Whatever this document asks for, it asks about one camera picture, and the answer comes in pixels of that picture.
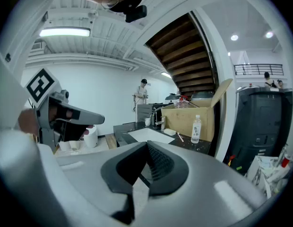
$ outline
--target ceiling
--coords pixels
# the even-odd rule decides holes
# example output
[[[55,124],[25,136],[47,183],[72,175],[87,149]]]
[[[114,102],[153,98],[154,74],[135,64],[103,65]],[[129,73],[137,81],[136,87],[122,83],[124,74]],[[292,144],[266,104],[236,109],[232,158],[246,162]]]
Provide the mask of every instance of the ceiling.
[[[278,39],[264,37],[270,27],[246,0],[221,0],[202,7],[213,21],[228,51],[273,50]],[[232,41],[231,36],[239,36]]]
[[[150,15],[162,0],[143,0]],[[137,67],[144,67],[149,72],[165,71],[160,61],[151,51],[143,47],[135,48],[131,54],[125,53],[134,43],[149,16],[125,23],[124,14],[105,10],[100,4],[86,0],[54,0],[48,10],[48,21],[45,27],[76,26],[91,29],[90,37],[80,36],[51,36],[39,38],[45,41],[52,54],[81,53],[88,56],[105,57],[121,60]]]

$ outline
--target cardboard box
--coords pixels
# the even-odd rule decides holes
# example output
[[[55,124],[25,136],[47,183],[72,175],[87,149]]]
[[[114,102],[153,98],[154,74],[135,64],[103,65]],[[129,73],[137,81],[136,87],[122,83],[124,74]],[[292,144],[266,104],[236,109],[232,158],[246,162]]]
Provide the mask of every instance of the cardboard box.
[[[215,95],[211,100],[204,102],[197,101],[195,108],[189,105],[189,108],[178,108],[175,109],[174,104],[165,107],[161,110],[162,116],[165,116],[165,127],[171,130],[177,131],[180,134],[191,136],[193,130],[193,122],[196,119],[196,115],[200,115],[201,118],[201,140],[212,141],[215,133],[215,117],[214,117],[214,106],[221,99],[223,94],[228,89],[233,79],[227,79],[220,84]]]

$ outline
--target ceiling light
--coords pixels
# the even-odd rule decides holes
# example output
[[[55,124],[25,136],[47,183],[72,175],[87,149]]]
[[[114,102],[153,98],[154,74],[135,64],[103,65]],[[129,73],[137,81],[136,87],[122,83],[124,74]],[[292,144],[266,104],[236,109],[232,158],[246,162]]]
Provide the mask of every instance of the ceiling light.
[[[273,37],[274,36],[274,33],[273,32],[267,32],[266,33],[266,35],[265,35],[265,37],[267,38],[267,39],[269,39],[269,38],[271,38],[271,37]]]
[[[46,28],[39,34],[40,37],[55,36],[55,35],[75,35],[75,36],[90,36],[89,28],[80,27],[52,27]]]
[[[168,78],[172,78],[169,74],[167,74],[167,73],[165,73],[165,72],[161,73],[161,75],[164,75],[164,76],[166,76],[166,77],[168,77]]]
[[[236,41],[238,38],[239,38],[238,35],[233,35],[233,36],[231,37],[231,40]]]

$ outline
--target wooden staircase underside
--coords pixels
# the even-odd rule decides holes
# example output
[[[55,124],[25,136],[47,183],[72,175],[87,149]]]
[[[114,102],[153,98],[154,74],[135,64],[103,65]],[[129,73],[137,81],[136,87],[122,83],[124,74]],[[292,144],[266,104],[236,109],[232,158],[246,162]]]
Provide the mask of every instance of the wooden staircase underside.
[[[163,28],[147,45],[182,95],[190,97],[194,92],[215,90],[208,53],[189,14]]]

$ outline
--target sink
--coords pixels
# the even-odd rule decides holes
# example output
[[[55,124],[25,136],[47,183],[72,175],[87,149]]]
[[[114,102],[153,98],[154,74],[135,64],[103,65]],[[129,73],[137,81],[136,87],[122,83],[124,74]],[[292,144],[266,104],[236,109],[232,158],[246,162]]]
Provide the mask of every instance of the sink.
[[[157,131],[151,130],[149,128],[144,128],[138,131],[129,132],[129,135],[132,136],[138,142],[153,140],[161,143],[169,144],[174,138],[159,133]]]

